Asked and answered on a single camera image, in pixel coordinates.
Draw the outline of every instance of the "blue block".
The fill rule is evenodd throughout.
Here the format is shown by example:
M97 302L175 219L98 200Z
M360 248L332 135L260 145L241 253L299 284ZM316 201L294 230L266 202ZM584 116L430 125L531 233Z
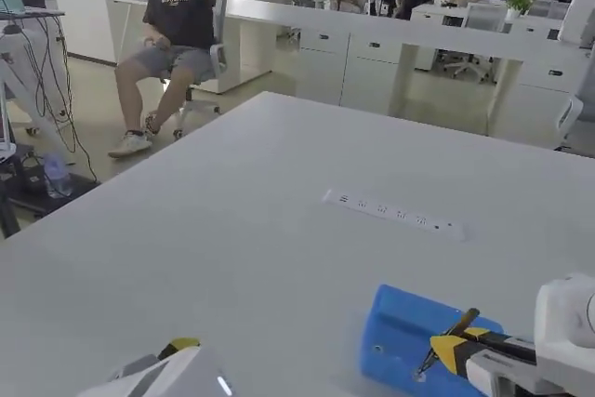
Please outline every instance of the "blue block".
M482 397L466 379L451 374L440 362L426 372L424 381L413 379L430 350L430 337L440 335L461 315L462 311L440 302L381 285L365 324L362 374L416 397ZM502 333L500 324L482 317L472 326Z

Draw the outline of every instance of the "hand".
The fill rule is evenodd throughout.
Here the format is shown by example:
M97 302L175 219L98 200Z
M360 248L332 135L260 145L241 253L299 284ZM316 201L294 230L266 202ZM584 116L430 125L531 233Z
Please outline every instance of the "hand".
M171 42L165 36L160 36L154 41L154 45L160 50L168 50L171 47Z

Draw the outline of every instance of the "desk drawer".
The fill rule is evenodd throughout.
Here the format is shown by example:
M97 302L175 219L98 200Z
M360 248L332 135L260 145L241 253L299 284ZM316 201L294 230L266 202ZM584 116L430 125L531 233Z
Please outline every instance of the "desk drawer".
M299 46L308 50L346 55L349 40L350 36L348 33L327 33L312 29L303 29L301 31Z
M518 84L548 90L575 93L583 79L588 60L559 60L553 64L525 62L519 72Z
M432 13L417 13L411 14L411 21L433 23L435 25L442 25L444 22L443 14L432 14Z
M350 40L350 58L352 57L398 64L401 57L401 43L394 39L352 36Z

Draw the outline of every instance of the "gray shorts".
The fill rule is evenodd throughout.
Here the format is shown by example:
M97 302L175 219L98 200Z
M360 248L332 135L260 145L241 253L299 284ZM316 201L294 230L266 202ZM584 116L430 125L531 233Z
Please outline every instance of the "gray shorts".
M132 57L149 71L150 77L158 78L175 67L191 69L194 83L201 84L213 79L215 72L208 50L193 46L172 46L162 50L156 46L148 46Z

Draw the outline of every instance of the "potted plant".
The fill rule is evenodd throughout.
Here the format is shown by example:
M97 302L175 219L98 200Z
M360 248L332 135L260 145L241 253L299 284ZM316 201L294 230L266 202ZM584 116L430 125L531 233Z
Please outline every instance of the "potted plant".
M526 13L532 4L533 0L506 0L506 5L509 7L506 19L517 19L521 14Z

